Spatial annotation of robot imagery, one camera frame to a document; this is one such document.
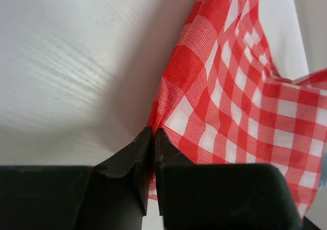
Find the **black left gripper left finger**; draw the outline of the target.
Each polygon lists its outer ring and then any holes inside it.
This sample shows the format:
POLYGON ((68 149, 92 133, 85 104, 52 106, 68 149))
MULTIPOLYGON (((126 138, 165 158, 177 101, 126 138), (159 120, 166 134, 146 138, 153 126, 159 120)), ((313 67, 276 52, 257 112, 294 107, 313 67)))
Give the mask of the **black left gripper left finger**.
POLYGON ((91 229, 141 229, 147 213, 152 129, 95 166, 90 186, 91 229))

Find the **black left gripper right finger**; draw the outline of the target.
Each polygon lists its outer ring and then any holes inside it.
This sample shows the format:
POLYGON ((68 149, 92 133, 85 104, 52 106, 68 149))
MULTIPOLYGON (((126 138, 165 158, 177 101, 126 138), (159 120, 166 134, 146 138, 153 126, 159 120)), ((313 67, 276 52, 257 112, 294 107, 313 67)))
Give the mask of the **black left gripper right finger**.
POLYGON ((268 164, 197 165, 163 129, 154 141, 159 212, 166 229, 301 229, 281 172, 268 164))

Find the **red white checkered cloth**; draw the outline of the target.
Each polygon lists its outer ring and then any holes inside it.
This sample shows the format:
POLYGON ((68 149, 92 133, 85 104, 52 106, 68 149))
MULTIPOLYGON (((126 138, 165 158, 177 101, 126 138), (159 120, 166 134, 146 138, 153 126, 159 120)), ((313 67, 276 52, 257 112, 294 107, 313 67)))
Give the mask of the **red white checkered cloth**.
POLYGON ((258 8, 259 0, 195 2, 148 124, 197 164, 276 166, 303 216, 326 144, 326 70, 281 77, 258 8))

